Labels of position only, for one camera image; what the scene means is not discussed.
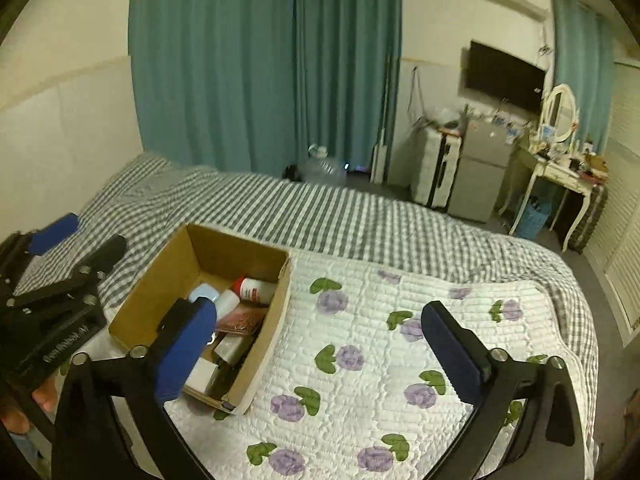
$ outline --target blue basket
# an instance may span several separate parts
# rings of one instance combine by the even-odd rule
[[[543,202],[540,205],[540,211],[533,207],[531,200],[527,203],[527,206],[522,212],[522,218],[516,227],[515,235],[520,238],[526,238],[527,240],[535,240],[546,223],[546,219],[551,214],[551,204],[549,202]]]

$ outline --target striped blanket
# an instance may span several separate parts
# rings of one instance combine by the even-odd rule
[[[598,348],[591,311],[556,254],[495,235],[412,203],[356,190],[296,184],[252,173],[182,168],[144,154],[114,176],[81,211],[79,230],[32,265],[18,292],[61,280],[113,234],[126,257],[100,286],[109,320],[173,231],[215,223],[247,236],[395,267],[454,283],[536,282],[551,298],[562,339],[586,377],[591,448]]]

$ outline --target white bottle with red cap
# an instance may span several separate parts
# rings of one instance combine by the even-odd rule
[[[233,284],[231,290],[241,300],[268,305],[271,303],[271,298],[273,298],[277,286],[276,283],[262,282],[261,280],[253,280],[243,276]]]

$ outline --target teal curtain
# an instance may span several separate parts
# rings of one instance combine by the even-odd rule
[[[146,150],[281,175],[298,158],[293,0],[130,0]]]
[[[401,0],[295,1],[298,149],[368,167],[378,131],[393,132]]]
[[[555,83],[567,83],[580,108],[577,137],[602,153],[613,84],[613,47],[603,17],[578,0],[553,0],[556,23]]]

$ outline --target dark suitcase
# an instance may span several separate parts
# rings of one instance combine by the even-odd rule
[[[607,203],[608,194],[609,190],[605,186],[601,184],[593,186],[589,208],[569,239],[568,246],[570,249],[582,254],[582,250],[587,245],[587,242],[589,241],[589,238],[591,238],[591,234],[602,215],[602,210]],[[571,225],[574,223],[575,218],[580,212],[582,199],[583,196],[581,194],[570,191],[566,201],[564,202],[564,207],[562,208],[558,221],[556,222],[556,226],[554,227],[561,244],[564,243],[566,234],[569,232]]]

